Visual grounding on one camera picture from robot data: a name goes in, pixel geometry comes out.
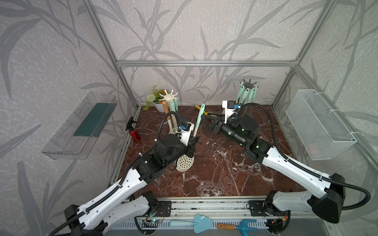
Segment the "grey skimmer green handle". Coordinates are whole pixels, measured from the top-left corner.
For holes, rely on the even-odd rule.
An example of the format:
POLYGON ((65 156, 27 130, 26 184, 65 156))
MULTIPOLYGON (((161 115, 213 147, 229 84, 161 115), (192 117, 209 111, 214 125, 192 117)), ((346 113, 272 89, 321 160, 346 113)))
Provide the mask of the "grey skimmer green handle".
POLYGON ((241 82, 241 84, 240 84, 240 88, 239 88, 239 92, 238 92, 237 97, 236 97, 236 101, 237 101, 237 103, 239 103, 239 101, 240 101, 240 97, 241 97, 242 93, 244 92, 244 89, 245 89, 245 87, 244 87, 244 83, 241 82))
POLYGON ((249 88, 245 88, 244 89, 244 92, 242 93, 241 97, 240 97, 240 101, 239 101, 239 104, 243 104, 245 102, 245 99, 249 93, 249 88))

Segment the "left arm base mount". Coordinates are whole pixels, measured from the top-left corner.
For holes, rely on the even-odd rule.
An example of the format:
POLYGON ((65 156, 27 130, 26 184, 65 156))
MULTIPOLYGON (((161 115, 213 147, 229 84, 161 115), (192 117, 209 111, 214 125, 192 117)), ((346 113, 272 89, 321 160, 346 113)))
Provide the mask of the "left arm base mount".
POLYGON ((158 201, 147 212, 148 217, 169 217, 171 215, 172 202, 171 201, 158 201))

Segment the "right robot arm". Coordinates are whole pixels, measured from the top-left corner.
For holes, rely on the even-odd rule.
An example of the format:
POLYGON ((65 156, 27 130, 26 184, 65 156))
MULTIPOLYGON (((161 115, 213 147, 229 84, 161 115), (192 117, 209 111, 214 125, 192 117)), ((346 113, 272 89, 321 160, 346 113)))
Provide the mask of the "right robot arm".
POLYGON ((339 223, 345 200, 345 188, 323 180, 325 173, 306 172, 307 166, 280 154, 277 147, 257 136, 259 126, 251 116, 237 119, 236 124, 225 123, 219 114, 202 115, 202 119, 215 135, 223 134, 244 150, 244 155, 260 165, 274 169, 305 188, 302 192, 272 190, 263 209, 268 215, 283 211, 313 212, 319 218, 339 223))

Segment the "small cream skimmer green handle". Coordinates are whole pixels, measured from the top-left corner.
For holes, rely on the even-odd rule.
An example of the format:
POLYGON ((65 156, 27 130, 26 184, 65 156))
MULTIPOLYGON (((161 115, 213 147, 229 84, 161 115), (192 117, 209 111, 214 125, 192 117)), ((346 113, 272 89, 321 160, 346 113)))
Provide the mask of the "small cream skimmer green handle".
MULTIPOLYGON (((170 101, 170 110, 173 111, 173 112, 176 112, 176 105, 175 105, 175 100, 171 100, 170 101)), ((172 124, 173 124, 173 133, 175 133, 177 131, 177 123, 176 123, 176 118, 174 115, 172 115, 172 124)))

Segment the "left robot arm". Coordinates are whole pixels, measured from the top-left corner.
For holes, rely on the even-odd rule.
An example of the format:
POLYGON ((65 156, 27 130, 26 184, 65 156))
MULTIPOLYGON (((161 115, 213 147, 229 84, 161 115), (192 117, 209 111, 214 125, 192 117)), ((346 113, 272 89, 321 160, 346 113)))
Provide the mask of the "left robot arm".
POLYGON ((151 192, 128 203, 124 200, 163 175, 180 157, 193 157, 198 140, 197 136, 190 137, 184 144, 174 134, 158 139, 130 164, 119 181, 88 203, 69 206, 63 227, 70 228, 70 236, 102 236, 125 220, 155 212, 158 200, 151 192))

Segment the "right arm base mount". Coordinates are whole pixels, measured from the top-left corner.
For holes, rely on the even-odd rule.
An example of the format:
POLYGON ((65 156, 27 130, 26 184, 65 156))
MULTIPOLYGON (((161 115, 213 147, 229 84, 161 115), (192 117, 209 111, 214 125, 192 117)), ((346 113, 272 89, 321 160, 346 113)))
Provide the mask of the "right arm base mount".
POLYGON ((271 202, 268 202, 266 200, 248 201, 247 208, 250 210, 251 216, 279 218, 286 216, 286 211, 280 211, 271 202))

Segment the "cream slotted spatula wooden handle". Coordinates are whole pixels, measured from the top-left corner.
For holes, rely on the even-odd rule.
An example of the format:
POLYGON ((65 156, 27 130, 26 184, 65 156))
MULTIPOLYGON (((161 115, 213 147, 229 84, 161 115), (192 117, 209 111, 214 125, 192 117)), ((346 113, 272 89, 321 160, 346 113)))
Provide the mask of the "cream slotted spatula wooden handle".
MULTIPOLYGON (((169 108, 168 108, 167 101, 163 100, 162 101, 162 105, 163 105, 163 109, 164 109, 165 114, 168 114, 169 113, 169 108)), ((168 120, 168 125, 169 125, 169 134, 174 134, 173 126, 172 126, 172 121, 171 121, 171 116, 168 116, 167 120, 168 120)))

